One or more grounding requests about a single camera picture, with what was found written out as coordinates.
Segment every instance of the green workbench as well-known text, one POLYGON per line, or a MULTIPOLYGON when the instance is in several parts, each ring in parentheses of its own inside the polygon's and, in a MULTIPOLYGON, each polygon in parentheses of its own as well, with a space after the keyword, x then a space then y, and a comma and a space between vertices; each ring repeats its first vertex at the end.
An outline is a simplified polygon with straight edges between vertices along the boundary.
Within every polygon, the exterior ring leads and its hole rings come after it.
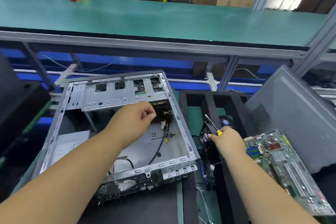
POLYGON ((306 46, 326 15, 139 0, 0 0, 0 27, 306 46))

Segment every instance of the forearm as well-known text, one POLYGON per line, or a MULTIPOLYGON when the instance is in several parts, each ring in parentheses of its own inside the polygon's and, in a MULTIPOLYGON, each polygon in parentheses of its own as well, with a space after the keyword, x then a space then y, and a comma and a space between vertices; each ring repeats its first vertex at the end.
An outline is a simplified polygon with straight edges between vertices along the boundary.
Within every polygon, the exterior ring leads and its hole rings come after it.
POLYGON ((318 223, 247 154, 226 162, 252 223, 318 223))
POLYGON ((119 141, 102 132, 79 145, 3 202, 1 222, 77 223, 120 154, 119 141))

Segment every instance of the green circuit board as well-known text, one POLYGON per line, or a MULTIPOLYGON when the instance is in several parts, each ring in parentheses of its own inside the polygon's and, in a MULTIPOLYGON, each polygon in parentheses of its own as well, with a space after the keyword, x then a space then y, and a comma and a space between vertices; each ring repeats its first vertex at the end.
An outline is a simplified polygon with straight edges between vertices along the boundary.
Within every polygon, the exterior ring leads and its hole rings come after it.
POLYGON ((313 216, 335 215, 284 133, 274 131, 244 139, 246 153, 313 216))

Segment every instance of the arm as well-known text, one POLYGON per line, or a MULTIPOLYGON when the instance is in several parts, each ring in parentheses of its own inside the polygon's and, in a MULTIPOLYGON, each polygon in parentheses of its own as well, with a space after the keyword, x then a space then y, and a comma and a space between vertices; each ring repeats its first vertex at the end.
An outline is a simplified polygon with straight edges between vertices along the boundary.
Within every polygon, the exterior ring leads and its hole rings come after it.
POLYGON ((318 224, 246 154, 244 141, 230 127, 209 135, 225 158, 247 213, 256 224, 318 224))
POLYGON ((0 204, 0 223, 76 224, 120 152, 145 132, 155 116, 148 102, 122 107, 102 132, 0 204))

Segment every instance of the screwdriver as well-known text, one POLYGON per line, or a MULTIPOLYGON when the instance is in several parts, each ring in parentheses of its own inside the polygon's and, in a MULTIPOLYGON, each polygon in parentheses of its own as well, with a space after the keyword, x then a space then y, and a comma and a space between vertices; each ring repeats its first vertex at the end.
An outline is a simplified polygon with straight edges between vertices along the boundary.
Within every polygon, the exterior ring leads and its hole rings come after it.
POLYGON ((211 122, 213 127, 217 130, 217 135, 221 135, 223 132, 221 132, 219 129, 216 128, 215 124, 210 120, 210 118, 205 114, 205 117, 211 122))

